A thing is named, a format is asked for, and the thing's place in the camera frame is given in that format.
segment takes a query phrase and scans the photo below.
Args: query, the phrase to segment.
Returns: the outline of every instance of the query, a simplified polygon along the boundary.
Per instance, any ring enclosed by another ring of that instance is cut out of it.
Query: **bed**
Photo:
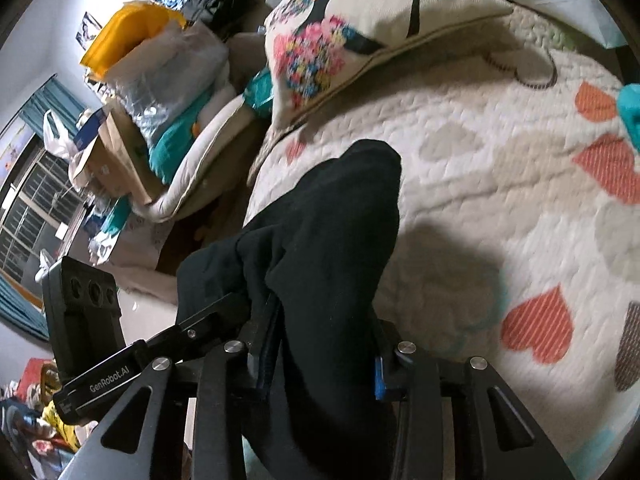
[[[471,23],[268,134],[245,222],[356,140],[388,142],[401,222],[378,315],[440,356],[487,357],[595,480],[640,403],[640,156],[621,87],[527,9]]]

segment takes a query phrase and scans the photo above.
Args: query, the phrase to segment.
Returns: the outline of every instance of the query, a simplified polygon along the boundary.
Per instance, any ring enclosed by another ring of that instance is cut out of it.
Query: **white bedspread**
[[[533,25],[440,38],[267,138],[246,221],[356,140],[388,142],[401,224],[378,315],[438,355],[487,357],[595,480],[640,400],[640,157],[619,81],[519,13]]]

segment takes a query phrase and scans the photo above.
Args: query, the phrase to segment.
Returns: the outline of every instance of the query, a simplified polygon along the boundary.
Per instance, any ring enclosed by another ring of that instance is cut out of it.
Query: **teal curtain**
[[[47,319],[2,276],[0,276],[0,317],[41,341],[49,341]]]
[[[75,136],[78,117],[85,110],[75,96],[53,76],[29,98],[18,112],[20,118],[42,138],[42,124],[47,110],[53,110],[62,119],[71,137]]]

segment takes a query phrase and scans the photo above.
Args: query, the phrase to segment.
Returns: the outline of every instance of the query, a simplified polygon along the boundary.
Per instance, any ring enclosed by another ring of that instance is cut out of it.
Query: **teal fabric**
[[[168,186],[174,179],[180,164],[193,145],[191,127],[198,119],[200,110],[211,99],[205,91],[162,134],[158,143],[149,150],[149,167],[162,183]]]
[[[273,82],[269,67],[258,72],[244,89],[244,102],[254,109],[258,117],[267,119],[273,110]]]
[[[18,116],[42,138],[44,114],[47,110],[53,110],[69,130],[69,136],[73,138],[77,133],[78,117],[85,108],[86,106],[53,76],[29,97],[18,112]]]
[[[0,276],[0,317],[41,341],[49,341],[46,318],[2,276]]]
[[[127,218],[131,213],[131,204],[128,196],[123,196],[113,206],[111,212],[104,219],[104,223],[100,228],[100,231],[107,233],[108,235],[115,236],[122,231],[124,224],[127,223]]]
[[[640,152],[640,85],[627,85],[620,91],[618,113],[629,132],[631,143]]]

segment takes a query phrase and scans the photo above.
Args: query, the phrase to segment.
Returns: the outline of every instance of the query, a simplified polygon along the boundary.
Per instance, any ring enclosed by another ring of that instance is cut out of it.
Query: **cardboard box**
[[[119,104],[111,105],[106,129],[100,130],[105,148],[127,176],[133,200],[146,205],[152,203],[164,189],[162,181],[151,171],[146,142],[139,128]]]
[[[115,157],[111,156],[104,147],[100,136],[92,140],[82,151],[82,157],[74,172],[73,181],[81,180],[83,175],[90,180],[87,173],[92,174],[102,184],[106,192],[114,198],[129,193],[127,175],[120,170],[120,165]]]
[[[163,186],[149,169],[145,139],[119,104],[109,104],[107,111],[98,137],[82,152],[74,176],[88,170],[113,198],[131,194],[136,202],[149,204]]]

